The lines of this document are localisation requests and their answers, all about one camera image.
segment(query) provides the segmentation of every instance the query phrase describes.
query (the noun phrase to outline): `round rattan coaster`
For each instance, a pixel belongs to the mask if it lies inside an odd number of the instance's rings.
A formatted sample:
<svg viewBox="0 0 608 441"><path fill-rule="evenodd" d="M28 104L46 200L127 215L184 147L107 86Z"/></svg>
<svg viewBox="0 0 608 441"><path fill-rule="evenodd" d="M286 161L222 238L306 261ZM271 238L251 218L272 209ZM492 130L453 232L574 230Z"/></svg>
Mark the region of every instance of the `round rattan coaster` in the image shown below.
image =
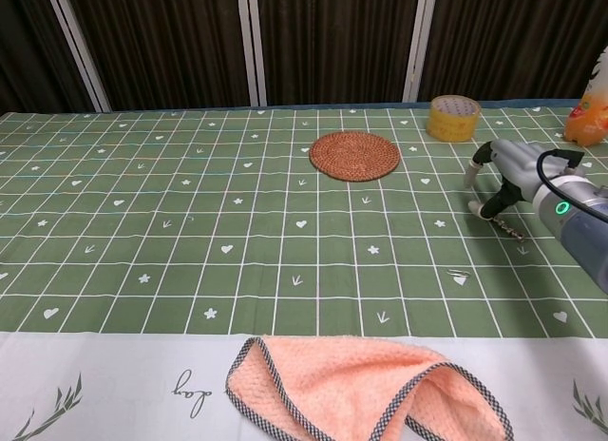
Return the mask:
<svg viewBox="0 0 608 441"><path fill-rule="evenodd" d="M310 150L311 163L343 182L368 182L388 175L399 164L399 148L387 139L360 131L324 135Z"/></svg>

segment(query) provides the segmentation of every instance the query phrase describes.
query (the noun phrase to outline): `orange juice bottle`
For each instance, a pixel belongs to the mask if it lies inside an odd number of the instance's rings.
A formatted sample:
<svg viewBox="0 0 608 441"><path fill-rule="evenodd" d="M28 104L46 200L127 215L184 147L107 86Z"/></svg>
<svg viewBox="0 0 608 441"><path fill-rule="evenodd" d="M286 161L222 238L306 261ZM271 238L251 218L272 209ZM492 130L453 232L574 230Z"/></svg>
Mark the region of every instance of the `orange juice bottle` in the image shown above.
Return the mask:
<svg viewBox="0 0 608 441"><path fill-rule="evenodd" d="M608 47L591 72L591 79L566 120L564 139L579 146L599 144L608 136Z"/></svg>

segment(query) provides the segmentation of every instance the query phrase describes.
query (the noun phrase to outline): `pink towel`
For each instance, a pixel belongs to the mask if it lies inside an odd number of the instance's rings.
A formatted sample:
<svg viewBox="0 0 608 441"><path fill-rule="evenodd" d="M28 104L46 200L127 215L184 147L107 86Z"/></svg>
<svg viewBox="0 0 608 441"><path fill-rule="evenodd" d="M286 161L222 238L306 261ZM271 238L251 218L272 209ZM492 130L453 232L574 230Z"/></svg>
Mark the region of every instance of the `pink towel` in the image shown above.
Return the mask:
<svg viewBox="0 0 608 441"><path fill-rule="evenodd" d="M278 440L512 440L469 372L425 348L354 336L249 338L226 379L237 409Z"/></svg>

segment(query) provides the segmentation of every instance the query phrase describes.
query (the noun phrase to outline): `roll of tape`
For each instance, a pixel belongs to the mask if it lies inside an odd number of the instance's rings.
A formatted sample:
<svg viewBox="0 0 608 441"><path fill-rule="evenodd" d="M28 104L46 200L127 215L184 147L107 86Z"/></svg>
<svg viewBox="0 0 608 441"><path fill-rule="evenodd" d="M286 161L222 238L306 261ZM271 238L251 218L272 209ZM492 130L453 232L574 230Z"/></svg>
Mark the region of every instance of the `roll of tape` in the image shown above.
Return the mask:
<svg viewBox="0 0 608 441"><path fill-rule="evenodd" d="M430 103L427 133L442 142L470 140L481 111L477 102L464 96L436 97Z"/></svg>

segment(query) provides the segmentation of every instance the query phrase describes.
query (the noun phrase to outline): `curtain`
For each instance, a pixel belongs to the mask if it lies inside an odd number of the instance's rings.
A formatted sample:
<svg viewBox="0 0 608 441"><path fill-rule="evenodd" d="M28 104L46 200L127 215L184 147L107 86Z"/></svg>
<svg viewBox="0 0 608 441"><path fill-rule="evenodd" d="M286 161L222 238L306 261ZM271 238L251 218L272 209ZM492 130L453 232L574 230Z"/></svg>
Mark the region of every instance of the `curtain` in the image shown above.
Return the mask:
<svg viewBox="0 0 608 441"><path fill-rule="evenodd" d="M0 0L0 115L93 111L49 0Z"/></svg>
<svg viewBox="0 0 608 441"><path fill-rule="evenodd" d="M417 0L258 0L269 105L401 102Z"/></svg>
<svg viewBox="0 0 608 441"><path fill-rule="evenodd" d="M436 0L419 101L578 98L608 44L608 0Z"/></svg>
<svg viewBox="0 0 608 441"><path fill-rule="evenodd" d="M238 0L70 0L115 110L249 105Z"/></svg>

